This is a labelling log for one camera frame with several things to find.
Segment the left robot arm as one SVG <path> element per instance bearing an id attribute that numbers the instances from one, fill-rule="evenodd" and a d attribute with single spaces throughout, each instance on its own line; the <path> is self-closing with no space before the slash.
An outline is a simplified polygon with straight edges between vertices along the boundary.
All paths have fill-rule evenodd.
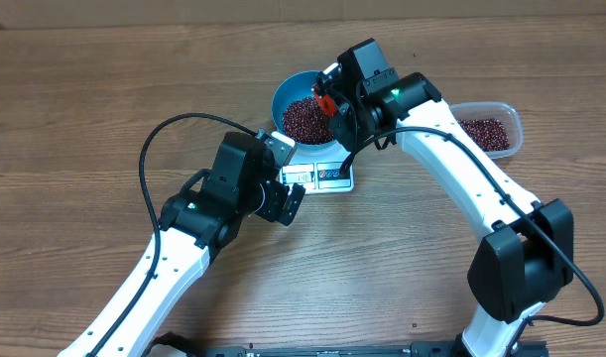
<path id="1" fill-rule="evenodd" d="M 228 132 L 214 164 L 194 174 L 154 215 L 151 241 L 126 281 L 64 356 L 142 356 L 180 297 L 251 214 L 292 223 L 304 189 L 277 175 L 295 142 L 278 133 Z"/>

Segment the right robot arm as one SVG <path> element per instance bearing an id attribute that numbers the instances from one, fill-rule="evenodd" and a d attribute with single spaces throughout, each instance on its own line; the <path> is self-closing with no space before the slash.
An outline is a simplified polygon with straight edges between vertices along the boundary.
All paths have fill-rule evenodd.
<path id="1" fill-rule="evenodd" d="M 446 356 L 546 356 L 525 343 L 525 328 L 571 283 L 573 215 L 560 200 L 540 202 L 502 172 L 463 131 L 441 93 L 422 74 L 398 77 L 335 63 L 311 88 L 348 151 L 398 145 L 418 160 L 468 219 L 478 250 L 468 284 L 478 302 L 470 324 L 441 349 Z"/>

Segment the orange measuring scoop blue handle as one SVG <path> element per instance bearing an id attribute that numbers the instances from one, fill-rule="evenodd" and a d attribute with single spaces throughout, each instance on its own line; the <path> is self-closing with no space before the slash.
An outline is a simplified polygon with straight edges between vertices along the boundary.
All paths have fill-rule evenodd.
<path id="1" fill-rule="evenodd" d="M 329 118 L 333 117 L 338 109 L 331 96 L 324 89 L 321 89 L 317 83 L 312 86 L 311 91 L 322 112 Z"/>

